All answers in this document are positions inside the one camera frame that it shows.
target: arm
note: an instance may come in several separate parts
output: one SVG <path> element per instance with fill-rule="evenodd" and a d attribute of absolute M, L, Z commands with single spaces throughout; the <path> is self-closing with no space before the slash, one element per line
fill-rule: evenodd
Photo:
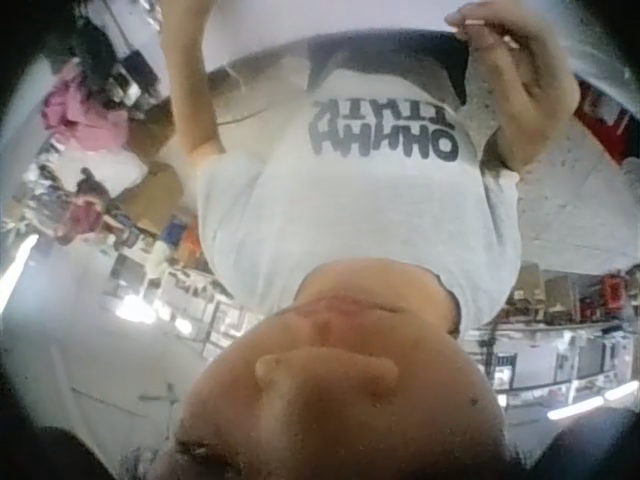
<path fill-rule="evenodd" d="M 224 153 L 202 55 L 213 0 L 165 0 L 162 47 L 178 140 L 196 166 Z"/>
<path fill-rule="evenodd" d="M 519 0 L 467 4 L 446 20 L 469 42 L 500 116 L 483 160 L 523 173 L 562 131 L 580 100 L 555 33 Z"/>

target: white t-shirt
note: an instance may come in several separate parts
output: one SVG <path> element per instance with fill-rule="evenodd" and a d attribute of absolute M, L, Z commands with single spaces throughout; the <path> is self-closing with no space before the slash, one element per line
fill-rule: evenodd
<path fill-rule="evenodd" d="M 385 258 L 437 274 L 465 332 L 518 274 L 518 175 L 483 175 L 453 112 L 397 77 L 334 72 L 266 162 L 228 153 L 198 177 L 204 252 L 256 313 L 323 264 Z"/>

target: finger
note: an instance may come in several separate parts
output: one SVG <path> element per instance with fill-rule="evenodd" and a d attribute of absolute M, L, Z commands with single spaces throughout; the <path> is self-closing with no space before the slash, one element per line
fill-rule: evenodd
<path fill-rule="evenodd" d="M 487 26 L 468 25 L 464 31 L 485 80 L 494 91 L 498 109 L 503 115 L 518 114 L 529 103 L 529 96 L 509 46 Z"/>
<path fill-rule="evenodd" d="M 510 34 L 528 48 L 541 87 L 555 88 L 570 74 L 565 54 L 555 33 L 533 12 L 515 0 L 468 3 L 454 13 L 456 21 L 484 21 L 500 32 Z"/>
<path fill-rule="evenodd" d="M 449 18 L 456 24 L 469 19 L 482 20 L 496 27 L 503 27 L 519 37 L 544 38 L 544 22 L 533 12 L 525 9 L 515 0 L 492 0 L 467 3 Z"/>

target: hand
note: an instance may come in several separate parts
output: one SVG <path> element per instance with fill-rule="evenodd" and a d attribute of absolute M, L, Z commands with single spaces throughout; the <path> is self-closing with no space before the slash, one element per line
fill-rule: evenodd
<path fill-rule="evenodd" d="M 554 32 L 519 0 L 469 3 L 445 21 L 467 40 L 492 88 L 500 153 L 522 170 L 573 115 L 578 83 Z"/>
<path fill-rule="evenodd" d="M 160 0 L 163 42 L 201 42 L 216 0 Z"/>

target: merchandise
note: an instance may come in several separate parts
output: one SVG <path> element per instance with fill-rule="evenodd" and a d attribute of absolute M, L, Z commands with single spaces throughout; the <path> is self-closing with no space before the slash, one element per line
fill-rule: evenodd
<path fill-rule="evenodd" d="M 45 129 L 53 132 L 58 142 L 75 143 L 89 152 L 121 147 L 129 136 L 127 111 L 100 106 L 92 100 L 83 79 L 76 61 L 63 69 L 42 106 Z"/>

